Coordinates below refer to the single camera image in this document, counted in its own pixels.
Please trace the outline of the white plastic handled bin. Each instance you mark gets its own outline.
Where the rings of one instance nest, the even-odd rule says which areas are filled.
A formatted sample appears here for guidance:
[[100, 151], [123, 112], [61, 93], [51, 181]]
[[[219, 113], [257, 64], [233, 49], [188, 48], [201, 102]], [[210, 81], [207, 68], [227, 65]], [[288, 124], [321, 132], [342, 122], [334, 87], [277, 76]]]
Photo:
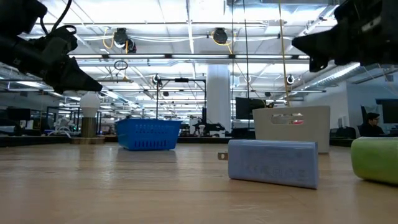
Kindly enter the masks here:
[[[257, 140], [311, 141], [318, 144], [320, 154], [329, 153], [329, 106], [259, 108], [252, 112]], [[304, 123], [292, 124], [293, 120]]]

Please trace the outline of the white bulb lamp brass base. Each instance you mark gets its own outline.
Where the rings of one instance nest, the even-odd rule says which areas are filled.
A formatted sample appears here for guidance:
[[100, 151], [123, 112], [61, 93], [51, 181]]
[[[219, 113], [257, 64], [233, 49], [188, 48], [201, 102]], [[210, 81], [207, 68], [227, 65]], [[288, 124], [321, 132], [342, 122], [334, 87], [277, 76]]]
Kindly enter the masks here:
[[104, 138], [96, 133], [96, 115], [100, 108], [100, 99], [96, 92], [89, 91], [81, 97], [80, 109], [83, 112], [81, 124], [81, 136], [71, 138], [72, 144], [104, 144]]

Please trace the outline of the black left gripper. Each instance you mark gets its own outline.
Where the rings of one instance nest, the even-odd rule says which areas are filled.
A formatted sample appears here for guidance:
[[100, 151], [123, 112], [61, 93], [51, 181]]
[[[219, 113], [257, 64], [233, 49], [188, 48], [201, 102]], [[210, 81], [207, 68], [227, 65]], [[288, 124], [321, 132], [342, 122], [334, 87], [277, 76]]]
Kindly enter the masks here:
[[86, 74], [74, 57], [40, 51], [18, 36], [0, 35], [0, 62], [45, 80], [56, 93], [102, 90], [102, 85]]

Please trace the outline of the black table frame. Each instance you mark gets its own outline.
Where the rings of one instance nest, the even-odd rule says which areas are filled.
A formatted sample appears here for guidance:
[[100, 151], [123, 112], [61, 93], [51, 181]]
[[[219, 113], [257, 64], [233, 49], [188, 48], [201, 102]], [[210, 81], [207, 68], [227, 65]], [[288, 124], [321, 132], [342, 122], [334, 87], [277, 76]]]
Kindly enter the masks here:
[[[178, 138], [184, 144], [227, 144], [230, 138]], [[66, 136], [0, 136], [0, 147], [71, 143]], [[329, 145], [350, 147], [353, 139], [330, 138]]]

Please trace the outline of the person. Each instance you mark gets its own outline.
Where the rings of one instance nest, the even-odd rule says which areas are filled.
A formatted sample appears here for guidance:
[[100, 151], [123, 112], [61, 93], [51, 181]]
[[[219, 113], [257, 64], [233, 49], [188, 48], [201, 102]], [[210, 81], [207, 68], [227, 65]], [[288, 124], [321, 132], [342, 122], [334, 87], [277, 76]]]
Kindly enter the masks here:
[[380, 114], [368, 113], [365, 122], [359, 127], [361, 137], [378, 137], [384, 134], [379, 124]]

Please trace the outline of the green wall charger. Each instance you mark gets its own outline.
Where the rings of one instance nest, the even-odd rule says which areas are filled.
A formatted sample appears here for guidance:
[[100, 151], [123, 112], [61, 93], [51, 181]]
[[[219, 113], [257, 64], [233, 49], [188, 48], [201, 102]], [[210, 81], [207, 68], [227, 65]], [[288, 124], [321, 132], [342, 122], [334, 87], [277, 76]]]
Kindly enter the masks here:
[[398, 185], [398, 137], [355, 139], [351, 163], [354, 174], [361, 179]]

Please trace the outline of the blue plastic slotted basket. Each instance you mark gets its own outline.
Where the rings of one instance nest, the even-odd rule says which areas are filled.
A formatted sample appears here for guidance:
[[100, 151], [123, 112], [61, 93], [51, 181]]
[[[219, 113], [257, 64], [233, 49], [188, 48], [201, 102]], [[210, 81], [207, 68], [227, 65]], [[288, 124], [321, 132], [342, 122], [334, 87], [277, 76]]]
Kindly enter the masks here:
[[115, 123], [118, 143], [129, 151], [168, 151], [176, 147], [181, 121], [123, 119]]

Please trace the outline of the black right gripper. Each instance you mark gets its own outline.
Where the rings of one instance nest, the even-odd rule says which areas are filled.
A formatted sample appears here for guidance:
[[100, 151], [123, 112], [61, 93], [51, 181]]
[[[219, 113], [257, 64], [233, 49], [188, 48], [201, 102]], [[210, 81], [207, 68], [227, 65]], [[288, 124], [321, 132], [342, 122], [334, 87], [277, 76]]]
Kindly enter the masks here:
[[310, 72], [323, 70], [330, 60], [341, 55], [342, 65], [350, 62], [358, 62], [361, 65], [384, 64], [386, 39], [383, 35], [383, 22], [381, 13], [365, 25], [342, 21], [346, 39], [341, 27], [334, 26], [324, 32], [295, 37], [292, 45], [310, 57]]

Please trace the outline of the black metal stand frame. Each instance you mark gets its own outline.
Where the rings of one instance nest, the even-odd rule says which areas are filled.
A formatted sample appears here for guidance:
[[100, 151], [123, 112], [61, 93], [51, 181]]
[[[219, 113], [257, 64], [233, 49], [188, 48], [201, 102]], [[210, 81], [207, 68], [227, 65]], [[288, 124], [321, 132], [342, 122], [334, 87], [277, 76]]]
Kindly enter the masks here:
[[[202, 109], [202, 116], [205, 116], [204, 113], [204, 109], [206, 109], [207, 107], [207, 102], [206, 102], [206, 98], [207, 98], [207, 87], [206, 87], [206, 80], [201, 80], [201, 79], [195, 79], [195, 78], [164, 78], [161, 79], [159, 76], [157, 77], [157, 83], [156, 83], [156, 108], [155, 108], [155, 118], [158, 119], [159, 118], [159, 92], [163, 89], [163, 87], [165, 87], [169, 82], [175, 82], [175, 83], [189, 83], [189, 82], [193, 82], [195, 84], [197, 84], [200, 89], [202, 90], [202, 92], [204, 92], [204, 106]], [[204, 83], [204, 87], [202, 88], [198, 82], [203, 82]]]

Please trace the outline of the white structural column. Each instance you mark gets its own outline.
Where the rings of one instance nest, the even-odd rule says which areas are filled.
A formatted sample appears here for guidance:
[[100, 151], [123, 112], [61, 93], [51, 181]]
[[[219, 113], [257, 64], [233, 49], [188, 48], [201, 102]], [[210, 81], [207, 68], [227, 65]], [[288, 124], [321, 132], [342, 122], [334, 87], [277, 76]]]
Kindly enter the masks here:
[[230, 72], [227, 64], [210, 64], [206, 76], [207, 119], [231, 131]]

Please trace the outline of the light blue wall charger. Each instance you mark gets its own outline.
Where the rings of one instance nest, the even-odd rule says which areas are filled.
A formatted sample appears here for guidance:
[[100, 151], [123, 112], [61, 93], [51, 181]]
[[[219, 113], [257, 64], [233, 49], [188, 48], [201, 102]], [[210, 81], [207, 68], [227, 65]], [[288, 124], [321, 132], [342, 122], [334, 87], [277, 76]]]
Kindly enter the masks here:
[[230, 179], [318, 188], [316, 142], [234, 139], [218, 159], [228, 162]]

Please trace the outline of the black computer monitor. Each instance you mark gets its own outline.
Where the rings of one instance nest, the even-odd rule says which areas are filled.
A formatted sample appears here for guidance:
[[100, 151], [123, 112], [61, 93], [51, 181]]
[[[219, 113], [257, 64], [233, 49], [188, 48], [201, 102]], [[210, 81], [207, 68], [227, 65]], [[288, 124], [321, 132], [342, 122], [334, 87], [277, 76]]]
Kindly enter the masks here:
[[382, 106], [383, 123], [398, 124], [398, 99], [376, 99]]
[[253, 110], [265, 108], [266, 104], [261, 99], [235, 98], [236, 119], [253, 119]]

